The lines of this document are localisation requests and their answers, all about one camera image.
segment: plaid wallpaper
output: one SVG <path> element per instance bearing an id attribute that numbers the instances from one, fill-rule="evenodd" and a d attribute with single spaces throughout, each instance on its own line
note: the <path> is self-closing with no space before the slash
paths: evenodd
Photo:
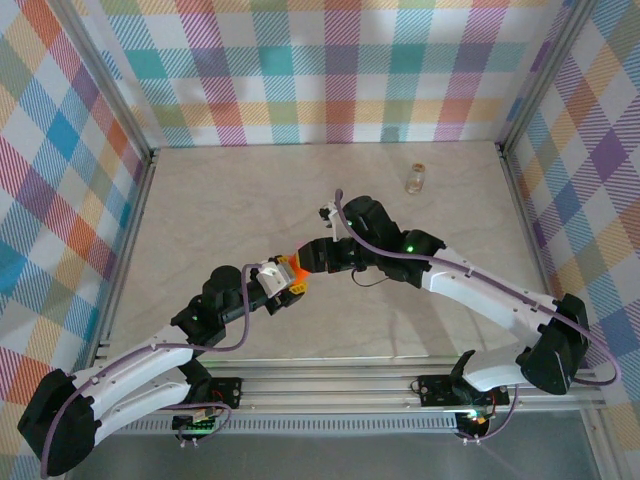
<path id="1" fill-rule="evenodd" d="M 41 377 L 86 355 L 142 172 L 45 0 L 0 0 L 0 478 Z"/>
<path id="2" fill-rule="evenodd" d="M 75 0 L 173 147 L 493 139 L 559 3 Z"/>
<path id="3" fill-rule="evenodd" d="M 562 31 L 562 27 L 569 18 L 569 14 L 571 13 L 573 6 L 576 4 L 576 1 L 577 0 L 563 0 L 562 6 L 556 14 L 553 24 L 547 32 L 547 36 L 545 37 L 544 42 L 542 42 L 542 46 L 540 47 L 535 60 L 531 63 L 529 72 L 527 73 L 527 76 L 522 86 L 520 87 L 520 90 L 518 91 L 518 96 L 516 97 L 515 102 L 513 102 L 513 105 L 511 105 L 511 109 L 509 110 L 509 114 L 507 115 L 507 119 L 504 122 L 502 129 L 500 130 L 498 138 L 493 139 L 498 143 L 503 143 L 507 135 L 509 134 L 509 131 L 511 130 L 511 127 L 513 125 L 513 121 L 520 113 L 522 102 L 527 98 L 527 96 L 531 92 L 531 89 L 538 80 L 540 71 L 547 61 L 549 55 L 553 51 L 558 34 Z"/>
<path id="4" fill-rule="evenodd" d="M 640 478 L 640 2 L 599 2 L 513 162 L 557 294 L 587 301 L 624 384 L 604 389 Z M 590 362 L 610 374 L 591 352 Z"/>

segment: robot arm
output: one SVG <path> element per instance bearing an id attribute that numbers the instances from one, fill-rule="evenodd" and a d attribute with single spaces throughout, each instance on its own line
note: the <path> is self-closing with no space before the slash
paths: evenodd
<path id="1" fill-rule="evenodd" d="M 444 262 L 390 258 L 367 249 L 354 238 L 338 238 L 336 213 L 332 203 L 320 210 L 321 217 L 333 227 L 332 237 L 309 242 L 291 261 L 275 257 L 251 270 L 246 286 L 249 311 L 265 307 L 273 315 L 295 303 L 306 292 L 302 277 L 307 272 L 376 267 L 392 280 L 466 305 L 518 339 L 501 349 L 469 351 L 460 357 L 451 374 L 444 381 L 438 380 L 439 388 L 454 399 L 454 405 L 477 405 L 483 392 L 525 381 L 549 393 L 566 393 L 588 348 L 579 333 L 552 315 L 480 281 L 472 273 L 481 270 L 438 238 L 420 230 L 400 231 L 382 205 L 370 197 L 355 198 L 344 208 L 358 236 L 386 252 L 421 254 Z M 448 268 L 447 262 L 465 265 L 467 274 Z M 483 274 L 504 284 L 487 272 Z M 225 337 L 225 325 L 245 314 L 243 282 L 237 268 L 219 267 L 203 285 L 202 294 L 194 297 L 169 326 L 136 347 L 145 347 L 141 354 L 128 358 L 129 352 L 125 352 L 74 376 L 61 370 L 45 376 L 18 424 L 40 458 L 56 412 L 77 395 L 53 435 L 47 473 L 58 475 L 70 470 L 102 439 L 154 410 L 180 402 L 212 402 L 212 378 L 197 361 L 202 353 L 198 347 L 219 343 Z M 541 294 L 534 298 L 538 306 L 560 312 L 587 328 L 584 304 L 579 299 L 567 295 L 558 302 Z M 101 373 L 107 368 L 112 370 L 108 376 Z M 79 394 L 87 381 L 92 384 Z"/>
<path id="2" fill-rule="evenodd" d="M 299 252 L 300 265 L 311 272 L 334 273 L 375 266 L 390 279 L 439 293 L 475 310 L 511 332 L 518 342 L 489 352 L 465 352 L 451 374 L 451 388 L 470 402 L 501 385 L 529 382 L 541 390 L 565 394 L 589 343 L 580 333 L 554 319 L 557 312 L 588 330 L 584 303 L 565 295 L 530 293 L 471 264 L 440 239 L 420 230 L 400 231 L 380 202 L 357 197 L 344 206 L 354 234 L 385 252 L 423 255 L 432 261 L 389 257 L 367 249 L 353 238 L 339 239 L 341 220 L 335 203 L 320 210 L 333 237 L 314 240 Z M 463 265 L 466 271 L 461 272 Z M 530 306 L 509 290 L 533 299 Z"/>

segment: marble floor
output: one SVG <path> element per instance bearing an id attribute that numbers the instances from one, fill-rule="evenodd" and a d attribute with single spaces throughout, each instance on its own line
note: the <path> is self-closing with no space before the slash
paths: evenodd
<path id="1" fill-rule="evenodd" d="M 423 191 L 404 183 L 426 165 Z M 301 145 L 163 150 L 116 314 L 110 355 L 166 325 L 219 265 L 293 253 L 329 235 L 317 211 L 333 199 L 380 200 L 401 229 L 427 231 L 475 264 L 542 289 L 490 142 Z M 377 270 L 360 274 L 368 283 Z M 227 328 L 235 343 L 242 321 Z M 290 309 L 252 315 L 246 345 L 226 358 L 458 355 L 513 341 L 484 317 L 407 284 L 356 286 L 314 275 Z"/>

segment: glass vial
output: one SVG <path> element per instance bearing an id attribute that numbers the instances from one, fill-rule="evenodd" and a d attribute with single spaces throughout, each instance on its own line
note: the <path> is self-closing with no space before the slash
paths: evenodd
<path id="1" fill-rule="evenodd" d="M 415 195 L 416 193 L 420 193 L 424 185 L 424 171 L 425 167 L 422 163 L 414 163 L 411 166 L 407 183 L 404 186 L 408 194 Z"/>

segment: wall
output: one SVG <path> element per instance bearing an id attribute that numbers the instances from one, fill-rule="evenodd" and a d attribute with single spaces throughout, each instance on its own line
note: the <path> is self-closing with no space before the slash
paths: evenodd
<path id="1" fill-rule="evenodd" d="M 500 134 L 494 139 L 498 143 L 504 143 L 506 140 L 507 135 L 511 131 L 514 120 L 520 114 L 523 102 L 531 93 L 533 86 L 537 83 L 545 62 L 549 59 L 549 56 L 555 48 L 558 35 L 562 32 L 565 22 L 570 17 L 571 11 L 575 5 L 576 0 L 563 0 L 562 6 L 560 7 L 560 10 L 558 10 L 556 17 L 551 24 L 551 28 L 549 28 L 549 31 L 547 32 L 544 42 L 542 42 L 542 46 L 540 47 L 536 58 L 531 63 L 529 72 L 518 91 L 518 96 L 511 105 L 511 109 L 509 110 L 509 114 L 507 115 L 504 125 L 500 129 Z"/>
<path id="2" fill-rule="evenodd" d="M 142 162 L 45 1 L 0 11 L 0 478 L 31 480 L 18 419 L 86 355 Z"/>
<path id="3" fill-rule="evenodd" d="M 76 0 L 160 146 L 493 140 L 560 0 Z"/>
<path id="4" fill-rule="evenodd" d="M 640 3 L 600 1 L 516 148 L 556 294 L 587 301 L 624 384 L 604 389 L 640 475 Z M 592 351 L 604 378 L 610 367 Z"/>

